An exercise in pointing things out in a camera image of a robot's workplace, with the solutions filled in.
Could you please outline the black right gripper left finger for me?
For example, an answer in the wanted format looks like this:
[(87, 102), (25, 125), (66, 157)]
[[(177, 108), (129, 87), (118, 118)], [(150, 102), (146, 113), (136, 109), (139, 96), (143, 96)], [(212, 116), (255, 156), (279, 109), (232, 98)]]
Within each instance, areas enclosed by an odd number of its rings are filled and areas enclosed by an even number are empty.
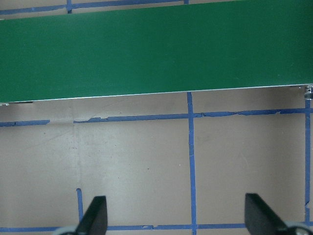
[(93, 198), (75, 230), (76, 235), (105, 235), (108, 228), (107, 201), (105, 196)]

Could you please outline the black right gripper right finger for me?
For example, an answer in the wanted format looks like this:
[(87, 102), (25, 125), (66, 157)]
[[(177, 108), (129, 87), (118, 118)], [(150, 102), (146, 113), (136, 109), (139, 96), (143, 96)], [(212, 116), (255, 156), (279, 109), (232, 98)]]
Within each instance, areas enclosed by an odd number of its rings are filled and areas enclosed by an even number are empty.
[(251, 235), (287, 235), (288, 227), (256, 193), (245, 194), (245, 226)]

